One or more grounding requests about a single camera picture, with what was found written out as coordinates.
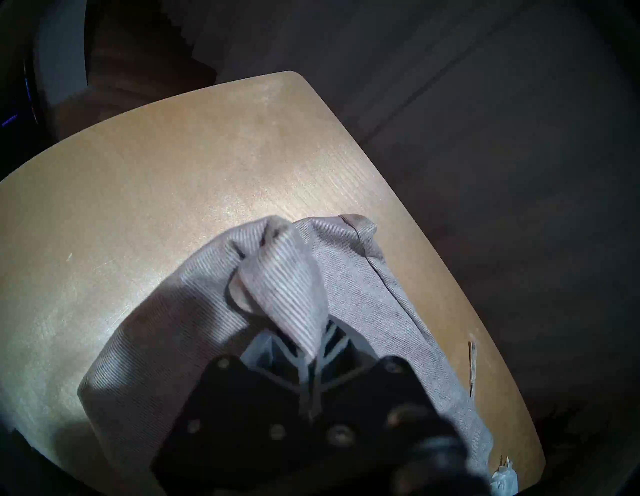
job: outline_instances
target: table top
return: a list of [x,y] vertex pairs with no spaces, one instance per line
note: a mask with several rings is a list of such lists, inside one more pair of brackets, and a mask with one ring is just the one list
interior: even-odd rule
[[77,386],[124,317],[188,255],[269,214],[359,213],[387,264],[469,383],[520,487],[545,460],[500,353],[389,185],[294,72],[234,81],[134,109],[32,158],[0,183],[2,413],[50,460],[106,493],[115,477]]

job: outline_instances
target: gray cloth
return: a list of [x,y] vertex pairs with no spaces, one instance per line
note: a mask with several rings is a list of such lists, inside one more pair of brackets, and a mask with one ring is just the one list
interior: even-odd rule
[[378,356],[409,361],[469,446],[470,470],[488,476],[491,434],[385,265],[375,231],[359,215],[293,224],[273,216],[190,256],[118,327],[78,388],[109,461],[147,469],[207,364],[239,356],[271,322],[313,359],[330,313]]

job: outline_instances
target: wooden table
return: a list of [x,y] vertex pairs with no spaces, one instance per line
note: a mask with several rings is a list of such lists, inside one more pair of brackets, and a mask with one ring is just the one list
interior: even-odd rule
[[324,102],[294,72],[185,93],[61,141],[0,183],[4,416],[78,479],[116,477],[76,388],[113,330],[190,253],[268,214],[360,213],[520,487],[545,460],[509,370],[420,228]]

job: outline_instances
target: light wood surface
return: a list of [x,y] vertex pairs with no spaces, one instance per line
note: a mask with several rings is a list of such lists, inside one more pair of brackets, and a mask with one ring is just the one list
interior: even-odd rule
[[0,183],[0,386],[8,422],[106,493],[116,477],[76,388],[113,330],[189,254],[268,214],[360,213],[421,318],[468,385],[520,487],[544,457],[500,353],[429,241],[370,160],[293,72],[212,86],[67,138]]

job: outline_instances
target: bolt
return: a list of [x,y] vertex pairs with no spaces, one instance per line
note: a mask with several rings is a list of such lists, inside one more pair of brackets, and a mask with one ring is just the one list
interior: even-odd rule
[[326,432],[326,440],[338,448],[347,448],[355,442],[356,435],[347,426],[337,424]]
[[398,427],[405,422],[417,422],[429,415],[429,409],[421,404],[404,403],[391,409],[387,415],[387,427]]
[[391,359],[385,361],[385,370],[391,374],[401,374],[403,372],[402,367]]
[[269,429],[269,437],[274,441],[282,441],[286,435],[287,432],[282,424],[273,424]]
[[200,421],[198,419],[189,420],[187,423],[187,432],[189,434],[195,434],[200,430]]

